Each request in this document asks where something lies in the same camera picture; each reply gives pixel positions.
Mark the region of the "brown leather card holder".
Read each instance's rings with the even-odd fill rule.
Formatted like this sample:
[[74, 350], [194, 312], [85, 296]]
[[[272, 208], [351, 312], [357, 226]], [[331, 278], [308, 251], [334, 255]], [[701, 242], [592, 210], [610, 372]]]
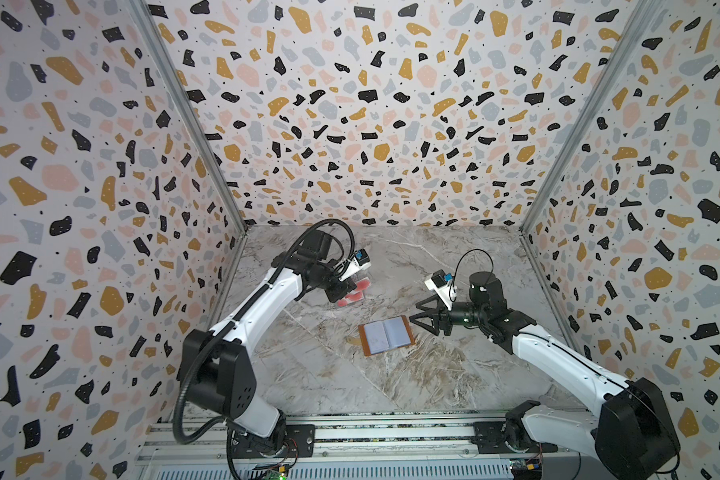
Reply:
[[404, 315], [362, 324], [358, 331], [366, 357], [415, 344], [409, 320]]

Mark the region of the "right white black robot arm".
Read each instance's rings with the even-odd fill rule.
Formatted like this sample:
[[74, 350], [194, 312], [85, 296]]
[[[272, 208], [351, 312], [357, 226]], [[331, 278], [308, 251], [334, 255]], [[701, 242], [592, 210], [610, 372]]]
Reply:
[[508, 411], [501, 429], [507, 448], [525, 453], [544, 444], [595, 458], [617, 479], [648, 479], [680, 459], [680, 441], [660, 388], [630, 380], [594, 363], [558, 340], [527, 314], [509, 308], [500, 280], [479, 271], [468, 298], [457, 298], [455, 279], [438, 270], [425, 285], [410, 322], [435, 336], [456, 326], [479, 330], [494, 345], [537, 367], [576, 397], [581, 411], [528, 400]]

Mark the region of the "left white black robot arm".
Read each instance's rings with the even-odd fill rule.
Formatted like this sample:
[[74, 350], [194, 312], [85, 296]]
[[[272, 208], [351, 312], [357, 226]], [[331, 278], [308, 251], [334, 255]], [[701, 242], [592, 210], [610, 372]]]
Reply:
[[175, 441], [191, 444], [226, 422], [265, 448], [278, 448], [285, 416], [257, 394], [251, 355], [286, 306], [314, 290], [336, 303], [354, 290], [353, 275], [370, 264], [347, 223], [320, 220], [273, 260], [262, 282], [230, 315], [206, 331], [192, 330], [177, 374]]

